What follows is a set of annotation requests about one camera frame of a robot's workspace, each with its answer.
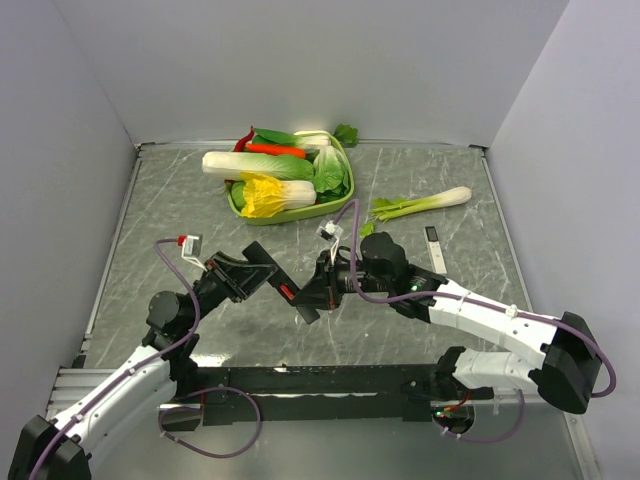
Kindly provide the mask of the black remote control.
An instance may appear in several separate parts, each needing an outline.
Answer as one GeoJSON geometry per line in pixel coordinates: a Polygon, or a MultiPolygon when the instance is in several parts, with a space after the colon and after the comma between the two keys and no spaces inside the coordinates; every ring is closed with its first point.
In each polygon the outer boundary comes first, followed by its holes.
{"type": "Polygon", "coordinates": [[[276,272],[269,278],[268,282],[290,306],[297,310],[298,314],[308,325],[320,318],[319,313],[315,309],[306,306],[295,306],[293,304],[293,299],[299,292],[299,287],[281,267],[276,267],[276,272]]]}

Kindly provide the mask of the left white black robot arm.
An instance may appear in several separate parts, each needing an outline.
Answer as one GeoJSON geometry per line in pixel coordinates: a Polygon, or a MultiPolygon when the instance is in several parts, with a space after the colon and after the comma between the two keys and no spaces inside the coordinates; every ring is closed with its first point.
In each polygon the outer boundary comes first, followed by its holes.
{"type": "Polygon", "coordinates": [[[47,420],[37,415],[22,429],[11,479],[89,479],[93,470],[160,405],[192,398],[198,387],[191,353],[200,321],[221,303],[242,302],[274,279],[278,265],[258,244],[236,260],[221,252],[183,292],[162,291],[149,302],[141,344],[98,386],[47,420]]]}

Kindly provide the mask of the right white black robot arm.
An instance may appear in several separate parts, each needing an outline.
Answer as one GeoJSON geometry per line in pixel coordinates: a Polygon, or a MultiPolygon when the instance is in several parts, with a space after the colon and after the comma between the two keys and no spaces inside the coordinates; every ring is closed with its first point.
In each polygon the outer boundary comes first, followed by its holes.
{"type": "Polygon", "coordinates": [[[323,251],[313,277],[292,297],[293,305],[335,310],[344,295],[370,295],[400,315],[486,340],[497,351],[450,348],[438,362],[436,383],[448,398],[482,388],[538,394],[553,407],[586,412],[602,358],[579,315],[535,315],[478,295],[458,283],[411,264],[386,233],[360,243],[353,261],[323,251]]]}

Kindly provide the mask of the white remote battery cover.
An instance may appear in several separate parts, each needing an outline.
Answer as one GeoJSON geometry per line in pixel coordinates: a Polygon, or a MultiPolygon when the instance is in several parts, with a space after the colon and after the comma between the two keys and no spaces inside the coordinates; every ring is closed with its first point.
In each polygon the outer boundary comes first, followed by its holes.
{"type": "Polygon", "coordinates": [[[447,268],[436,228],[434,226],[426,226],[424,235],[433,271],[440,275],[446,275],[447,268]]]}

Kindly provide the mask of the yellow leaf cabbage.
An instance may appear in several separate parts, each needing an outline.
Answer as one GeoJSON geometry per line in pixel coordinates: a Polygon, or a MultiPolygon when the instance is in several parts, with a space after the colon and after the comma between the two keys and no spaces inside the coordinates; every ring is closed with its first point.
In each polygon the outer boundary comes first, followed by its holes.
{"type": "Polygon", "coordinates": [[[241,215],[248,218],[271,218],[276,214],[309,207],[316,202],[313,184],[306,180],[279,180],[263,174],[243,173],[241,215]]]}

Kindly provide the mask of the green plastic tray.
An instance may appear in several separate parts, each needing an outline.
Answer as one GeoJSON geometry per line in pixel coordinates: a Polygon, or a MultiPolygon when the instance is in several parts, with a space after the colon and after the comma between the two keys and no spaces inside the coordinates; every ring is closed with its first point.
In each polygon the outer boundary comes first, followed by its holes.
{"type": "MultiPolygon", "coordinates": [[[[332,142],[331,146],[341,150],[346,156],[346,153],[342,148],[342,145],[346,143],[350,146],[353,146],[358,142],[358,139],[357,139],[357,131],[355,129],[347,125],[345,125],[343,129],[345,131],[344,133],[335,132],[331,134],[326,131],[304,131],[304,132],[296,132],[294,134],[296,135],[321,134],[321,133],[326,134],[329,136],[332,142]]],[[[306,153],[306,158],[304,160],[309,161],[313,166],[313,161],[318,153],[319,153],[319,150],[312,151],[311,153],[306,153]]],[[[271,218],[248,218],[241,215],[241,209],[245,204],[245,201],[243,198],[243,187],[245,183],[243,179],[240,181],[225,180],[225,187],[226,187],[226,193],[227,193],[229,205],[232,211],[236,215],[244,218],[244,220],[247,223],[251,225],[258,225],[258,226],[292,222],[296,220],[307,219],[314,216],[320,216],[320,215],[336,212],[340,210],[346,204],[347,201],[349,201],[349,199],[354,193],[353,172],[347,156],[346,156],[346,160],[347,160],[347,169],[349,174],[349,188],[345,191],[345,194],[342,197],[334,197],[329,195],[325,196],[322,194],[318,194],[316,192],[316,202],[312,206],[299,208],[295,210],[283,211],[271,218]]]]}

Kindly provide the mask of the long white green cabbage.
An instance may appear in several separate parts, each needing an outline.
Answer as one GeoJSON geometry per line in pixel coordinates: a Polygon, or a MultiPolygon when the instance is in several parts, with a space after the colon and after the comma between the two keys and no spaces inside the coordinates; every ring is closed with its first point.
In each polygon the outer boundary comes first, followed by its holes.
{"type": "Polygon", "coordinates": [[[272,156],[262,153],[207,152],[202,158],[202,171],[222,180],[240,181],[242,175],[259,174],[278,180],[311,181],[312,164],[290,155],[272,156]]]}

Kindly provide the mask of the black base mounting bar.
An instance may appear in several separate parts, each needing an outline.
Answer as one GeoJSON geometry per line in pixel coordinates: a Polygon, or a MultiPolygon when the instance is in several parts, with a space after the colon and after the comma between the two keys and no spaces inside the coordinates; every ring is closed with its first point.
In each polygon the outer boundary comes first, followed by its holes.
{"type": "Polygon", "coordinates": [[[160,408],[167,431],[267,421],[399,418],[429,422],[434,406],[491,400],[434,364],[202,367],[196,383],[160,408]]]}

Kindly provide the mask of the orange red chili pepper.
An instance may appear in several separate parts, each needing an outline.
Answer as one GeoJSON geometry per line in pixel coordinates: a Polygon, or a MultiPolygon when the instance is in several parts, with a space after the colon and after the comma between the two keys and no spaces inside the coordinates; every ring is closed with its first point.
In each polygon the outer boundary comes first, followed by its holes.
{"type": "Polygon", "coordinates": [[[289,155],[300,159],[306,158],[306,152],[303,149],[276,144],[249,143],[245,146],[245,150],[251,153],[261,153],[272,156],[289,155]]]}

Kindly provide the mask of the dark red chili pepper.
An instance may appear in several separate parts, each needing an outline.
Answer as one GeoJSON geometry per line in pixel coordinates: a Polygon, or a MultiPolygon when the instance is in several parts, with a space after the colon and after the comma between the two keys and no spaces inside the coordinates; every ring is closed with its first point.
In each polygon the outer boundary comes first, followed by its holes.
{"type": "Polygon", "coordinates": [[[234,152],[244,152],[246,145],[250,143],[255,135],[254,127],[251,127],[249,132],[242,138],[240,138],[234,146],[234,152]]]}

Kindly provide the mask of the celery stalk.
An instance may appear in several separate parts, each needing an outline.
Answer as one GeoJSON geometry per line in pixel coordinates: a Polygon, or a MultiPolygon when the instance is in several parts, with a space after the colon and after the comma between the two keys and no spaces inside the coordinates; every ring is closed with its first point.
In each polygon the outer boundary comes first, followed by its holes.
{"type": "Polygon", "coordinates": [[[359,229],[359,236],[364,238],[375,231],[376,223],[405,217],[425,211],[454,207],[465,204],[472,197],[472,190],[468,187],[455,187],[444,192],[416,199],[378,198],[373,201],[369,210],[371,221],[359,229]]]}

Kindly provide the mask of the green lettuce leaf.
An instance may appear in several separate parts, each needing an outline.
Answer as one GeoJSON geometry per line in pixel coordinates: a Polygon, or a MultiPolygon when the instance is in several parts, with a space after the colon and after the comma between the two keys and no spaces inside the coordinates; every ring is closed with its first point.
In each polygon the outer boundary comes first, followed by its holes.
{"type": "Polygon", "coordinates": [[[329,145],[322,147],[313,161],[313,185],[318,194],[342,197],[349,188],[347,160],[344,153],[329,145]]]}

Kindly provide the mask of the bok choy in tray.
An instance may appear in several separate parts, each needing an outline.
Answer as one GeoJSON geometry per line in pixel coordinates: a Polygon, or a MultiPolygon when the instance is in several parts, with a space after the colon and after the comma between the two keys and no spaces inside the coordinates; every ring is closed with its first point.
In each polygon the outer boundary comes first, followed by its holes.
{"type": "Polygon", "coordinates": [[[284,147],[298,148],[306,153],[331,146],[332,142],[326,134],[296,135],[278,130],[255,128],[251,140],[254,144],[280,145],[284,147]]]}

